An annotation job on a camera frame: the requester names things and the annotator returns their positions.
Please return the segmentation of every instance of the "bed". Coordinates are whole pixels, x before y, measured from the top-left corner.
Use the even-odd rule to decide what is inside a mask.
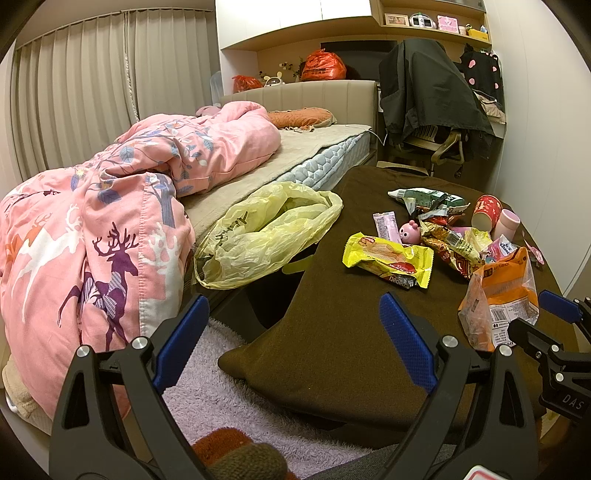
[[[330,190],[351,167],[376,163],[377,140],[367,131],[368,127],[375,129],[376,82],[327,80],[290,83],[227,95],[222,98],[222,104],[235,100],[259,103],[270,112],[321,107],[332,112],[337,125],[315,129],[311,133],[281,131],[282,146],[265,164],[204,195],[182,198],[197,241],[230,206],[266,183],[294,181],[314,190]],[[351,134],[348,135],[343,133],[347,125],[365,127],[351,127]],[[287,158],[288,151],[299,155],[301,161]],[[198,292],[208,298],[212,309],[220,306],[229,292],[193,284],[191,272],[192,268],[185,277],[185,299]]]

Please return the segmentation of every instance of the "pink duvet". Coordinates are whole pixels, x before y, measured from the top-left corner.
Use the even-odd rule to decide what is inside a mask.
[[[22,380],[50,417],[78,346],[119,349],[177,314],[195,238],[176,197],[258,167],[280,142],[252,102],[213,117],[154,115],[5,197],[0,309]]]

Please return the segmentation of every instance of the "wooden shelf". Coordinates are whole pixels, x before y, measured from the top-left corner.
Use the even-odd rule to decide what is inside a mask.
[[[397,4],[400,4],[404,1],[405,0],[395,0]],[[465,14],[466,9],[469,9],[472,15],[474,15],[474,12],[477,11],[470,7],[442,2],[440,0],[422,0],[421,4],[423,4],[425,1],[429,3],[429,5],[445,4],[448,11],[450,8],[449,5],[454,5],[454,7],[463,9],[462,14]],[[345,35],[392,35],[401,37],[432,38],[438,41],[449,41],[459,44],[468,43],[478,50],[481,48],[491,48],[490,42],[442,30],[407,27],[405,25],[381,26],[375,21],[373,17],[335,18],[332,20],[321,20],[301,25],[294,25],[292,27],[274,30],[257,37],[248,38],[241,42],[235,43],[234,45],[230,45],[227,48],[231,50],[261,51],[266,50],[267,48],[304,40],[341,37]]]
[[[381,0],[381,2],[386,8],[411,8],[417,12],[433,10],[436,12],[445,12],[446,15],[458,15],[460,17],[478,18],[486,13],[482,0],[474,0],[475,4],[482,4],[481,8],[447,2],[445,0]]]

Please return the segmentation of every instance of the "pink toy figure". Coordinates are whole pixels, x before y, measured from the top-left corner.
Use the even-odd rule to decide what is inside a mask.
[[[411,220],[400,227],[400,240],[403,244],[418,245],[421,242],[421,231],[418,229],[418,223]]]

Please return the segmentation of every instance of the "white curtain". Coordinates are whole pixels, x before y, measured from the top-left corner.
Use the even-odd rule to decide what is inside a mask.
[[[205,14],[129,11],[68,25],[22,46],[12,133],[23,179],[82,163],[139,119],[211,104]]]
[[[124,17],[73,24],[15,53],[11,109],[23,178],[86,161],[135,122]]]
[[[211,104],[204,12],[130,12],[127,42],[140,119],[155,113],[194,115],[198,108]]]

